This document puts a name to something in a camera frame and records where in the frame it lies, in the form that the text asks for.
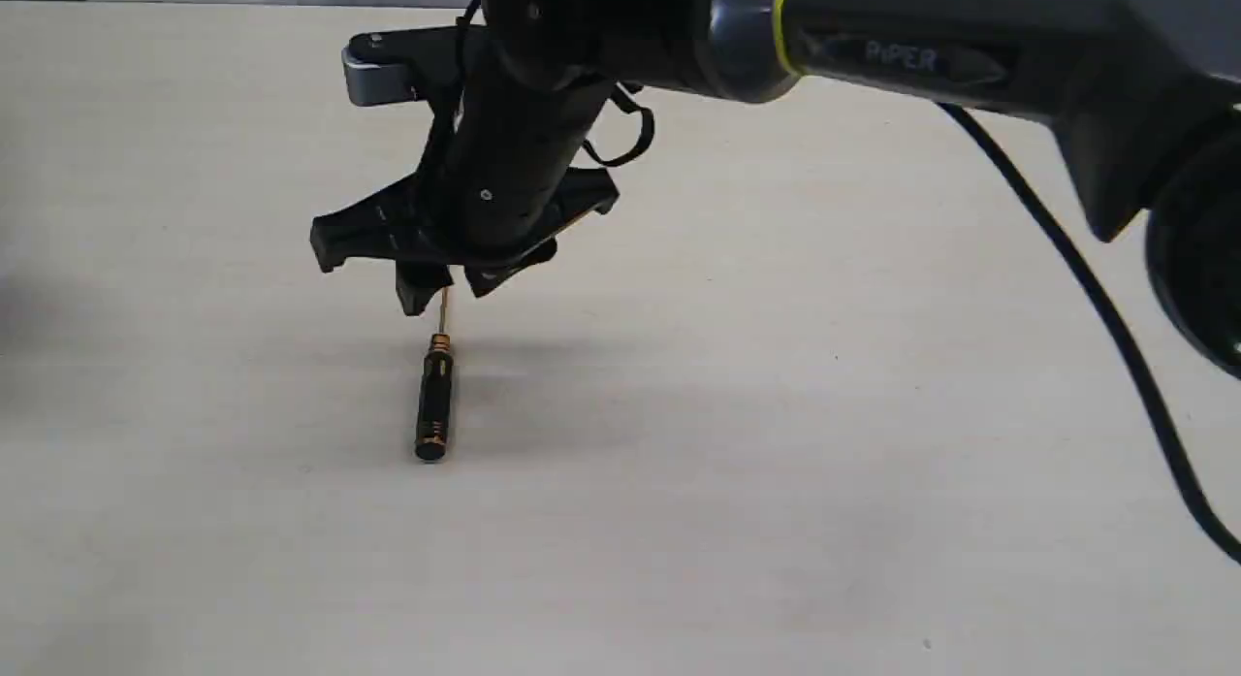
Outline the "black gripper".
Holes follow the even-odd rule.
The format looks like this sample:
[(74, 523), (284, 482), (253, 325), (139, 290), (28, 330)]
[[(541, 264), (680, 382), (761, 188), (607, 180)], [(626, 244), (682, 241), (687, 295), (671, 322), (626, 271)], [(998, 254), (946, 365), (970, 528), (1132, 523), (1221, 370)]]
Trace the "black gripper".
[(431, 198), (421, 174), (392, 182), (334, 213), (311, 221), (310, 246), (323, 273), (350, 259), (393, 260), (400, 310), (426, 313), (429, 301), (454, 283), (448, 265), (460, 265), (475, 299), (524, 270), (547, 264), (557, 236), (589, 213), (608, 213), (620, 198), (609, 172), (571, 169), (540, 211), (501, 222), (505, 238), (474, 239), (447, 203)]

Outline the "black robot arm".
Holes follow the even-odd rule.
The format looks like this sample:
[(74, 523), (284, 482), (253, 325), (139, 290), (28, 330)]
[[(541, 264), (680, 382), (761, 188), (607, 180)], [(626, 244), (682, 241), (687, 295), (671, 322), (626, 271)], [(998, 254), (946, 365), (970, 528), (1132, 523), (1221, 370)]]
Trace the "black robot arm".
[(1167, 318), (1239, 375), (1239, 0), (478, 0), (484, 24), (356, 37), (359, 105), (424, 100), (416, 172), (318, 217), (324, 273), (392, 260), (417, 315), (463, 268), (477, 296), (616, 202), (573, 171), (634, 87), (768, 103), (825, 77), (1046, 125), (1085, 220), (1150, 213)]

